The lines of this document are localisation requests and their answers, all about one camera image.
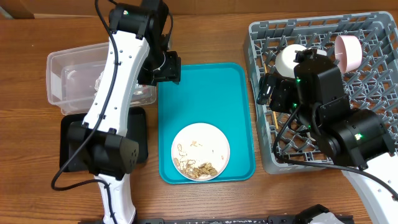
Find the wooden chopstick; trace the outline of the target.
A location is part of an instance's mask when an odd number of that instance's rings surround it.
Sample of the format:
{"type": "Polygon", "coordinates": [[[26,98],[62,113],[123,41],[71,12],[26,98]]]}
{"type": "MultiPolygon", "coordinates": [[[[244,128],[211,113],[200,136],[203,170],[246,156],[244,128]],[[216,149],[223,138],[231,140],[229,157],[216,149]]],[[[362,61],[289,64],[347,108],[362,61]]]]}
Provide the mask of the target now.
{"type": "MultiPolygon", "coordinates": [[[[267,65],[265,63],[264,63],[264,73],[267,73],[267,65]]],[[[278,130],[279,129],[279,125],[278,125],[278,122],[277,122],[277,116],[276,116],[275,111],[272,111],[272,119],[273,119],[273,123],[274,123],[274,126],[275,126],[275,130],[278,130]]]]}

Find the white bowl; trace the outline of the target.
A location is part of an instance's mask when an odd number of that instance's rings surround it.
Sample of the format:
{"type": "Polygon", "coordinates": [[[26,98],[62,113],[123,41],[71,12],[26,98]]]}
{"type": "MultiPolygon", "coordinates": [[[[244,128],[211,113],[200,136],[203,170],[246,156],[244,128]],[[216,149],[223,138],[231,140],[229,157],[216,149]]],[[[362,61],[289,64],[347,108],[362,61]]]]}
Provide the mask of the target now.
{"type": "Polygon", "coordinates": [[[324,50],[316,49],[316,48],[306,48],[303,45],[292,44],[288,45],[284,50],[277,54],[275,60],[275,67],[277,72],[285,79],[296,79],[294,73],[294,67],[299,63],[295,61],[296,54],[300,51],[304,50],[314,50],[314,54],[316,56],[327,57],[326,52],[324,50]]]}

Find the white tissue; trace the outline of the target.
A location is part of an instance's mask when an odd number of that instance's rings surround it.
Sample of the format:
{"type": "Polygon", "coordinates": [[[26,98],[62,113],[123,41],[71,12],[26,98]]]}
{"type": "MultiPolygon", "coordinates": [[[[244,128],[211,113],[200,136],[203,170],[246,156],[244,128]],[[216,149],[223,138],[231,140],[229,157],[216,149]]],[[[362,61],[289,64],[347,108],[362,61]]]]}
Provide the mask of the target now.
{"type": "Polygon", "coordinates": [[[98,90],[99,90],[99,88],[100,88],[100,84],[101,84],[101,80],[102,80],[102,77],[103,77],[103,73],[104,73],[104,71],[102,71],[101,73],[100,73],[100,75],[99,75],[99,77],[96,79],[96,81],[95,81],[95,91],[96,92],[98,92],[98,90]]]}

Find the pink bowl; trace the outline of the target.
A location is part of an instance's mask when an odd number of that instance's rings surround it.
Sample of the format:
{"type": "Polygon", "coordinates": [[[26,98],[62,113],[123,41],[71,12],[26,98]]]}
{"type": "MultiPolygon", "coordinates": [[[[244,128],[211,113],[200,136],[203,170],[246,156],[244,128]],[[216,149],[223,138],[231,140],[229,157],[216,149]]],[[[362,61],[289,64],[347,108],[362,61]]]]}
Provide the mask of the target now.
{"type": "Polygon", "coordinates": [[[356,70],[362,62],[362,48],[354,35],[339,35],[335,39],[335,58],[342,74],[356,70]]]}

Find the red foil snack wrapper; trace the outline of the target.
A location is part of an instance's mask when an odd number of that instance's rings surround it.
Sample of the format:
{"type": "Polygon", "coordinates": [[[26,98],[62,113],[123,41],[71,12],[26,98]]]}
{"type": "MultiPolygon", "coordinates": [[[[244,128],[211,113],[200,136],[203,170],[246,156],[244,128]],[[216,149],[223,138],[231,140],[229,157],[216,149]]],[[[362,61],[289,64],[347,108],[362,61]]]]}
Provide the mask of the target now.
{"type": "Polygon", "coordinates": [[[152,91],[153,86],[150,85],[140,85],[136,83],[133,95],[145,95],[152,91]]]}

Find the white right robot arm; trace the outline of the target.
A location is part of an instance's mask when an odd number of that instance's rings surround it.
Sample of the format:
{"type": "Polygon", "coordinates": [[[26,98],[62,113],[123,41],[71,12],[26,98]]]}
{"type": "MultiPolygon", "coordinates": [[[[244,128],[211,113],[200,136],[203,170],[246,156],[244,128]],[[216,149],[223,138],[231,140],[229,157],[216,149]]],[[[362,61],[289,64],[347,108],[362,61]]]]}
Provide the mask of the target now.
{"type": "Polygon", "coordinates": [[[315,49],[297,52],[294,75],[266,73],[259,80],[257,102],[288,114],[272,146],[279,161],[341,170],[357,191],[373,223],[397,223],[397,153],[395,141],[375,112],[352,108],[334,61],[315,49]],[[296,161],[277,150],[293,121],[304,126],[332,164],[296,161]]]}

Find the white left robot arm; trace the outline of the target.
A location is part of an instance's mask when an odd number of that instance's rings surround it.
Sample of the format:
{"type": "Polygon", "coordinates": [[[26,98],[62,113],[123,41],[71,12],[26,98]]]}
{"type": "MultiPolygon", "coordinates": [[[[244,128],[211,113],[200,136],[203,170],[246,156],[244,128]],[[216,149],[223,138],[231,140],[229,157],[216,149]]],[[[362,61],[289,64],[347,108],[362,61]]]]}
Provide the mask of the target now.
{"type": "Polygon", "coordinates": [[[163,32],[172,19],[163,1],[139,6],[117,3],[103,20],[109,50],[94,102],[81,123],[67,132],[69,160],[93,174],[103,202],[102,223],[133,223],[130,175],[139,160],[139,143],[127,137],[130,103],[136,85],[180,82],[181,59],[168,49],[163,32]]]}

